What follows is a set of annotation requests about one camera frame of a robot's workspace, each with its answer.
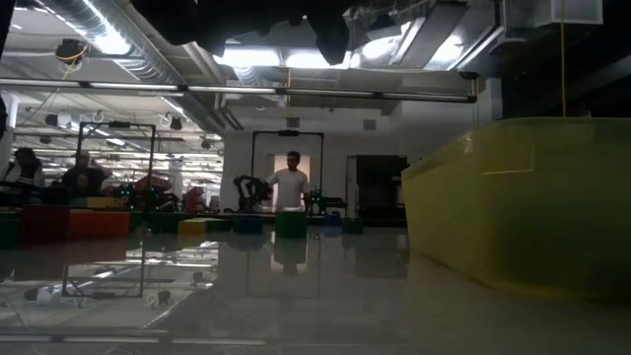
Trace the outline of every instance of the ceiling vent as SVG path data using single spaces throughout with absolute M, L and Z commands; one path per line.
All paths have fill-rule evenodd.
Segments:
M 377 121 L 374 119 L 364 119 L 364 130 L 377 130 Z
M 300 119 L 298 117 L 287 117 L 287 128 L 300 128 Z

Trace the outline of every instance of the yellow box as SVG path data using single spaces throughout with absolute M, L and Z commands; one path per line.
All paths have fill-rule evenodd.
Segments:
M 631 120 L 508 119 L 403 172 L 410 246 L 489 285 L 631 298 Z
M 206 221 L 203 219 L 189 219 L 179 221 L 177 225 L 178 236 L 199 236 L 206 234 Z
M 125 204 L 120 198 L 114 197 L 88 197 L 87 208 L 125 208 Z

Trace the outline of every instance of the white floor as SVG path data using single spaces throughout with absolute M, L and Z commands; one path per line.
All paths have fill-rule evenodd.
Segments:
M 77 309 L 63 302 L 19 303 L 14 292 L 9 299 L 15 306 L 0 309 L 0 331 L 24 328 L 27 321 L 29 334 L 144 328 L 178 339 L 169 347 L 120 344 L 141 354 L 631 354 L 631 307 L 490 289 L 410 254 L 404 230 L 311 232 L 307 240 L 276 240 L 268 233 L 218 242 L 214 261 L 208 260 L 216 268 L 212 277 L 204 271 L 204 288 L 189 284 L 194 268 L 152 266 L 150 277 L 175 280 L 160 289 L 173 288 L 176 306 L 152 309 L 145 298 Z M 150 285 L 148 294 L 157 287 Z M 14 311 L 21 319 L 11 317 Z M 104 353 L 114 345 L 90 349 Z M 25 346 L 0 341 L 0 353 L 25 353 Z M 86 353 L 86 346 L 37 345 L 48 354 Z

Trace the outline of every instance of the ceiling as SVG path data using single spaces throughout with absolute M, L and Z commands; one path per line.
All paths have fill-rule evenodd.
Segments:
M 170 45 L 147 21 L 140 16 L 129 0 L 115 0 L 117 10 L 125 17 L 122 24 L 127 24 L 125 35 L 132 37 L 135 42 L 144 40 L 142 53 L 159 55 L 168 70 L 174 70 L 178 81 L 187 84 L 228 84 L 245 85 L 244 80 L 236 75 L 235 70 L 227 65 L 218 64 L 215 58 L 194 44 L 184 46 Z M 69 25 L 72 15 L 65 13 L 51 13 L 43 8 L 17 9 L 14 12 L 13 24 L 7 39 L 5 52 L 0 62 L 0 77 L 31 78 L 31 79 L 66 79 L 90 82 L 138 83 L 138 79 L 125 70 L 121 63 L 125 62 L 121 56 L 111 55 L 99 51 L 99 47 L 91 45 L 89 52 L 80 66 L 69 70 L 66 64 L 58 61 L 53 50 L 65 38 L 75 38 L 82 42 L 84 30 L 73 29 Z M 411 18 L 399 16 L 398 22 L 411 24 Z M 286 29 L 285 24 L 275 27 L 268 37 L 245 34 L 236 38 L 236 42 L 258 47 L 273 45 L 287 50 L 314 50 L 315 37 L 311 28 L 302 25 L 295 30 Z M 436 94 L 470 94 L 470 83 L 463 80 L 456 72 L 419 72 L 396 67 L 374 65 L 367 63 L 366 67 L 341 69 L 301 69 L 279 67 L 256 67 L 259 83 L 265 86 L 286 86 L 315 89 L 337 90 L 369 90 L 381 92 L 421 92 Z M 111 120 L 125 120 L 135 123 L 155 124 L 159 130 L 159 140 L 156 144 L 157 152 L 163 161 L 157 165 L 160 170 L 167 171 L 170 164 L 183 163 L 187 167 L 199 167 L 195 157 L 186 157 L 184 153 L 203 154 L 212 160 L 212 164 L 204 167 L 212 174 L 202 172 L 184 172 L 187 183 L 197 183 L 201 180 L 217 181 L 221 178 L 223 142 L 218 140 L 225 130 L 233 129 L 283 129 L 286 128 L 287 116 L 301 119 L 300 129 L 317 129 L 326 131 L 356 131 L 363 130 L 366 119 L 374 120 L 378 132 L 389 130 L 389 116 L 397 102 L 360 99 L 335 99 L 316 97 L 262 97 L 226 95 L 225 103 L 213 94 L 194 94 L 202 111 L 190 111 L 188 107 L 182 109 L 177 98 L 160 97 L 151 93 L 114 92 L 103 90 L 71 90 L 42 88 L 20 88 L 12 90 L 20 100 L 16 146 L 30 146 L 46 153 L 52 160 L 47 162 L 47 172 L 51 178 L 57 178 L 62 169 L 72 164 L 70 158 L 76 149 L 77 138 L 69 135 L 77 134 L 78 128 L 73 124 L 80 121 L 93 121 L 94 117 L 103 122 Z M 239 126 L 235 127 L 218 115 L 217 109 L 231 111 Z M 45 123 L 48 114 L 70 114 L 72 124 L 50 126 Z M 182 117 L 182 130 L 169 128 L 169 117 Z M 200 128 L 200 121 L 219 120 L 221 127 Z M 102 163 L 119 170 L 116 179 L 123 179 L 125 175 L 135 172 L 138 167 L 146 168 L 145 152 L 149 142 L 145 137 L 145 129 L 131 130 L 125 133 L 115 133 L 115 136 L 125 137 L 125 146 L 107 145 L 104 137 L 88 139 L 84 144 L 87 148 L 101 157 Z M 48 135 L 51 143 L 40 143 L 42 135 Z M 210 149 L 203 149 L 202 142 L 212 142 Z M 119 152 L 119 156 L 137 158 L 137 162 L 130 160 L 109 160 L 111 154 Z

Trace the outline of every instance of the yellow cable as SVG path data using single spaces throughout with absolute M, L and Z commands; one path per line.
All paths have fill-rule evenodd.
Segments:
M 563 117 L 567 117 L 568 113 L 565 69 L 565 0 L 561 0 L 561 106 L 563 108 Z
M 88 50 L 88 47 L 87 47 L 87 46 L 85 46 L 85 47 L 83 48 L 83 50 L 82 50 L 79 54 L 75 54 L 75 55 L 72 55 L 72 56 L 69 56 L 69 57 L 60 57 L 60 56 L 58 56 L 58 55 L 55 55 L 55 57 L 57 57 L 57 59 L 59 59 L 59 60 L 61 60 L 61 61 L 66 61 L 66 60 L 76 60 L 77 58 L 79 58 L 80 56 L 82 56 L 82 55 L 86 52 L 86 50 Z

